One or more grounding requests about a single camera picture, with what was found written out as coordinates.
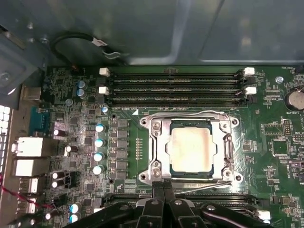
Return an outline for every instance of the wire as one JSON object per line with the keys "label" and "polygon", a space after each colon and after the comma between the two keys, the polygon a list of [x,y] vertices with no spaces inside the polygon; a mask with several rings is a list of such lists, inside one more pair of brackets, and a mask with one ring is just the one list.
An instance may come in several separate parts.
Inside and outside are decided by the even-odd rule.
{"label": "wire", "polygon": [[38,204],[30,199],[28,199],[27,197],[23,196],[22,194],[19,194],[17,192],[13,192],[13,191],[10,191],[8,190],[7,188],[5,188],[3,186],[3,177],[2,177],[2,174],[0,174],[0,189],[4,192],[7,192],[8,194],[12,195],[12,196],[16,196],[18,199],[22,200],[22,201],[26,201],[28,203],[32,203],[34,204],[36,207],[39,207],[39,208],[54,208],[53,205],[49,205],[49,204]]}
{"label": "wire", "polygon": [[[60,60],[71,66],[74,70],[78,70],[78,67],[71,63],[70,60],[68,60],[67,57],[62,55],[60,52],[57,51],[56,45],[65,39],[70,39],[70,38],[79,38],[79,39],[84,39],[89,42],[92,42],[94,40],[94,37],[85,33],[80,33],[80,32],[68,32],[63,35],[57,36],[56,38],[53,39],[53,41],[50,43],[50,49],[51,52]],[[121,53],[113,51],[109,46],[101,46],[103,50],[103,55],[107,59],[117,59],[121,56]],[[122,60],[117,59],[116,60],[118,64],[120,65],[125,65],[125,63]]]}
{"label": "wire", "polygon": [[221,186],[229,185],[231,183],[232,183],[231,181],[226,181],[226,182],[221,182],[221,183],[218,183],[218,184],[212,184],[212,185],[204,186],[204,187],[197,188],[197,189],[178,191],[178,192],[175,193],[175,195],[185,194],[185,193],[190,193],[190,192],[200,191],[200,190],[206,190],[206,189],[218,188],[218,187],[221,187]]}

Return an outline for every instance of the black ram slot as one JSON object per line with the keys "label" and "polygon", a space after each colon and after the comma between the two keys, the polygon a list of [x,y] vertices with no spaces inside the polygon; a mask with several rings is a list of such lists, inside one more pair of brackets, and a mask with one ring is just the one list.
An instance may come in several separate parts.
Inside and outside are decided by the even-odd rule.
{"label": "black ram slot", "polygon": [[112,95],[115,97],[136,97],[136,96],[153,96],[154,98],[160,97],[229,97],[229,98],[237,98],[240,96],[244,96],[243,94],[236,95],[237,92],[222,92],[222,91],[120,91],[120,92],[113,92]]}
{"label": "black ram slot", "polygon": [[174,78],[174,79],[198,79],[198,78],[210,78],[210,79],[235,79],[237,75],[235,74],[210,74],[210,73],[189,73],[189,74],[120,74],[114,76],[114,80],[136,80],[136,79],[166,79],[166,78]]}
{"label": "black ram slot", "polygon": [[114,89],[213,89],[213,88],[225,88],[225,89],[238,89],[241,88],[242,86],[238,86],[238,85],[215,85],[215,84],[210,84],[210,85],[205,85],[205,84],[193,84],[193,83],[189,83],[189,84],[155,84],[155,85],[151,85],[151,84],[142,84],[142,85],[138,85],[138,84],[130,84],[130,85],[115,85],[112,86],[111,88]]}

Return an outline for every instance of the motherboard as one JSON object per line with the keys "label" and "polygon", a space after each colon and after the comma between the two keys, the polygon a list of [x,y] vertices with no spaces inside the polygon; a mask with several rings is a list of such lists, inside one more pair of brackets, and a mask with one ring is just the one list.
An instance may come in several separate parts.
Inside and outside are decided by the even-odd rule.
{"label": "motherboard", "polygon": [[29,136],[58,142],[43,192],[61,203],[42,225],[135,203],[167,178],[197,203],[304,227],[303,86],[293,67],[50,67]]}

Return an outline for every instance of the green circuit board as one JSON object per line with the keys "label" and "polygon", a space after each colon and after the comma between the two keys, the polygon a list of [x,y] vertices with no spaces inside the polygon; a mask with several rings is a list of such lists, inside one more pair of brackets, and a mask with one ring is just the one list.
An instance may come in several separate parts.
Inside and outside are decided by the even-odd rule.
{"label": "green circuit board", "polygon": [[[163,73],[174,69],[178,73],[235,73],[244,66],[128,66],[112,67],[118,74]],[[237,188],[218,190],[223,193],[252,194],[269,199],[267,208],[271,212],[271,225],[276,228],[304,227],[304,167],[293,166],[290,162],[304,157],[304,113],[289,110],[284,96],[293,88],[304,85],[304,75],[294,75],[293,67],[255,67],[256,101],[242,107],[113,107],[102,113],[102,104],[95,99],[98,87],[99,68],[87,67],[80,76],[71,76],[67,68],[50,67],[46,82],[48,96],[53,104],[50,111],[50,132],[54,128],[68,132],[60,142],[58,156],[52,160],[52,170],[77,171],[80,173],[78,186],[64,190],[69,195],[68,204],[87,201],[82,206],[81,216],[93,213],[106,193],[149,194],[151,187],[140,183],[138,174],[148,167],[148,132],[139,125],[139,120],[157,112],[198,112],[203,110],[223,111],[240,120],[234,131],[236,170],[243,174],[244,181]],[[276,78],[284,79],[277,83]],[[87,84],[87,96],[76,95],[77,82]],[[71,106],[66,100],[72,99]],[[103,124],[106,131],[96,133],[95,126]],[[125,131],[123,139],[113,139],[115,131]],[[95,147],[95,140],[103,139],[107,145]],[[101,152],[109,158],[111,143],[122,141],[128,151],[125,180],[111,178],[109,159],[95,162],[93,155]],[[64,147],[76,145],[80,150],[64,157]],[[102,165],[104,172],[94,175],[92,170]],[[61,190],[47,190],[47,198],[59,194]],[[69,223],[69,213],[45,222],[48,227],[63,227]]]}

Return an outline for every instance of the blue capacitor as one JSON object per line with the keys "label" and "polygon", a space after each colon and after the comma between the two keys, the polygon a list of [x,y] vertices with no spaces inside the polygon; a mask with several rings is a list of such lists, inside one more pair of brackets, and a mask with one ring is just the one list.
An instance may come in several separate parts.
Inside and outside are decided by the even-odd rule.
{"label": "blue capacitor", "polygon": [[75,214],[71,215],[69,221],[70,223],[78,221],[78,216]]}
{"label": "blue capacitor", "polygon": [[76,92],[77,96],[79,96],[81,99],[86,98],[86,92],[83,89],[78,89]]}
{"label": "blue capacitor", "polygon": [[87,89],[87,84],[86,84],[84,81],[80,80],[80,81],[78,81],[78,83],[77,83],[77,87],[78,87],[79,89]]}

